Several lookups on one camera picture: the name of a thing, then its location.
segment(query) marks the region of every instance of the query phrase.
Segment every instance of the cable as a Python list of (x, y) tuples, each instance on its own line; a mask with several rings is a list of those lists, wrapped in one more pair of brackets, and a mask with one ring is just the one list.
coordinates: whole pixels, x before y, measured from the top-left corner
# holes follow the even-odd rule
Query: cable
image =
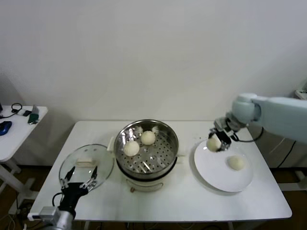
[(274, 152), (285, 140), (285, 138), (283, 138), (268, 154), (271, 154), (272, 152)]
[(279, 168), (279, 167), (284, 163), (284, 161), (287, 159), (287, 157), (289, 156), (289, 154), (292, 152), (292, 149), (293, 149), (295, 143), (296, 143), (296, 141), (293, 142), (293, 144), (292, 144), (292, 146), (291, 146), (289, 152), (287, 153), (286, 157), (285, 157), (285, 158), (283, 159), (283, 161), (277, 166), (277, 168)]
[(143, 223), (143, 227), (144, 227), (144, 230), (150, 230), (150, 229), (153, 229), (155, 226), (157, 226), (158, 225), (158, 223), (155, 223), (154, 225), (152, 225), (151, 227), (149, 227), (149, 228), (146, 228), (145, 227), (145, 223)]
[(52, 224), (45, 224), (45, 225), (43, 225), (43, 226), (41, 226), (41, 227), (38, 227), (38, 228), (36, 228), (36, 229), (33, 229), (33, 230), (44, 229), (45, 227), (48, 227), (48, 226), (52, 226)]
[(234, 140), (234, 141), (238, 141), (238, 142), (254, 142), (254, 141), (258, 140), (258, 139), (263, 135), (263, 132), (264, 132), (264, 128), (262, 127), (259, 136), (256, 137), (255, 139), (252, 139), (252, 140), (240, 140), (240, 139), (238, 138), (238, 136), (236, 135), (236, 133), (234, 133), (234, 134), (231, 136), (231, 139)]
[(60, 194), (62, 194), (62, 198), (63, 198), (63, 193), (61, 192), (61, 193), (56, 193), (53, 197), (52, 197), (52, 206), (55, 206), (54, 205), (54, 198), (56, 198), (56, 196), (58, 196), (58, 195), (60, 195)]
[(0, 221), (6, 218), (9, 214), (4, 215), (3, 217), (0, 218)]
[[(20, 108), (19, 108), (19, 109), (15, 109), (15, 108), (14, 108), (15, 105), (19, 105)], [(11, 115), (9, 115), (9, 116), (0, 115), (0, 119), (9, 118), (9, 117), (11, 117), (11, 116), (14, 116), (14, 115), (17, 114), (20, 110), (23, 109), (23, 105), (20, 104), (20, 103), (14, 103), (14, 104), (11, 105), (11, 109), (12, 109), (12, 113), (13, 113), (13, 114), (11, 114)]]
[(16, 192), (16, 210), (18, 210), (19, 209), (19, 205), (18, 205), (18, 192), (17, 191), (15, 191)]
[(15, 230), (15, 228), (16, 228), (16, 223), (15, 223), (14, 219), (13, 219), (9, 214), (6, 215), (6, 216), (8, 216), (8, 217), (11, 219), (11, 221), (10, 221), (10, 223), (9, 223), (4, 229), (5, 229), (5, 230), (6, 230), (6, 229), (11, 230), (11, 229), (10, 229), (10, 226), (11, 226), (11, 223), (13, 223), (13, 224), (14, 224), (14, 227), (13, 227), (12, 230)]
[(183, 230), (189, 230), (189, 229), (191, 229), (194, 225), (195, 225), (195, 223), (192, 223), (189, 227), (187, 227), (187, 228), (184, 228), (184, 227), (182, 227), (182, 226), (180, 226), (180, 224), (178, 224), (177, 223), (177, 225), (181, 228), (181, 229), (183, 229)]
[(36, 224), (34, 224), (34, 225), (30, 226), (30, 227), (27, 226), (27, 229), (35, 228), (37, 225), (39, 225), (41, 223), (42, 223), (42, 221), (39, 221), (38, 223), (36, 223)]
[(217, 228), (218, 230), (222, 230), (222, 229), (221, 229), (219, 226), (217, 226), (217, 225), (208, 225), (208, 226), (202, 228), (201, 230), (206, 230), (206, 229), (208, 229), (208, 228)]
[(96, 228), (96, 230), (102, 230), (103, 228), (102, 228), (102, 222), (100, 223), (100, 226), (98, 226), (97, 228)]

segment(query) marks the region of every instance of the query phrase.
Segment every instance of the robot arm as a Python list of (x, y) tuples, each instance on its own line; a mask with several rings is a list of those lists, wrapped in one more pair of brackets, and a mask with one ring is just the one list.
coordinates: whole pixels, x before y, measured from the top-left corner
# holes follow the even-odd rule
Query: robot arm
[(45, 230), (71, 230), (71, 224), (76, 216), (75, 208), (79, 198), (87, 195), (97, 183), (96, 166), (91, 178), (84, 183), (69, 182), (75, 171), (75, 166), (67, 172), (64, 179), (60, 179), (61, 190), (64, 195), (59, 207), (43, 207), (35, 219), (42, 219), (52, 226), (45, 227)]
[(268, 132), (307, 143), (307, 101), (284, 97), (260, 97), (253, 93), (239, 95), (232, 111), (214, 121), (214, 134), (221, 141), (220, 150), (230, 146), (231, 137), (249, 123), (263, 127)]

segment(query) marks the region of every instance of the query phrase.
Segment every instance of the small white side table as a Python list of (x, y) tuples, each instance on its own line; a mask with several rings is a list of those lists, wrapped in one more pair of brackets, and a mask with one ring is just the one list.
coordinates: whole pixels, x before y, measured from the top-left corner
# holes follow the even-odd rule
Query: small white side table
[[(9, 116), (11, 113), (11, 106), (2, 106), (3, 111), (1, 115)], [(32, 110), (32, 106), (24, 106), (23, 109)], [(38, 106), (39, 109), (39, 119), (42, 120), (48, 109), (46, 107)], [(2, 165), (0, 165), (0, 179), (3, 180), (3, 184), (0, 187), (0, 193), (3, 191), (5, 186), (8, 184), (13, 189), (15, 189), (18, 195), (18, 202), (21, 204), (25, 199), (35, 200), (38, 192), (31, 191), (30, 188), (34, 183), (34, 178), (27, 180), (25, 184), (21, 183), (14, 173), (20, 173), (21, 169), (16, 165), (12, 159), (15, 152), (19, 149), (22, 143), (27, 139), (30, 133), (38, 125), (29, 125), (28, 124), (29, 116), (24, 117), (20, 115), (14, 115), (9, 118), (4, 118), (0, 120), (0, 123), (3, 121), (12, 121), (12, 126), (9, 132), (3, 136), (0, 136), (0, 163), (5, 163), (10, 169), (11, 172), (7, 171)], [(13, 203), (12, 207), (9, 210), (9, 214), (16, 213), (16, 201)]]

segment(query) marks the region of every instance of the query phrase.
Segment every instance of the cooker handle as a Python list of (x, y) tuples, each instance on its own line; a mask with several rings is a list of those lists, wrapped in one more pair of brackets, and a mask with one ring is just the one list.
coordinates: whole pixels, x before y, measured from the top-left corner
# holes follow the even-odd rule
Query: cooker handle
[(182, 164), (184, 159), (185, 159), (185, 155), (177, 154), (177, 162), (176, 162), (176, 164)]
[(111, 137), (110, 141), (109, 141), (109, 144), (107, 145), (107, 151), (111, 152), (112, 153), (112, 157), (115, 158), (115, 154), (114, 154), (114, 141), (115, 141), (115, 138), (114, 137)]

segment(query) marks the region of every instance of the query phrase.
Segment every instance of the blue mouse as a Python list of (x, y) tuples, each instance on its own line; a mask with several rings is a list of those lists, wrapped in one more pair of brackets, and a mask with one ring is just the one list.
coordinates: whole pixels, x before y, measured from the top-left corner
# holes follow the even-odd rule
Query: blue mouse
[(11, 121), (3, 121), (2, 123), (0, 123), (0, 136), (7, 134), (11, 126), (12, 126)]

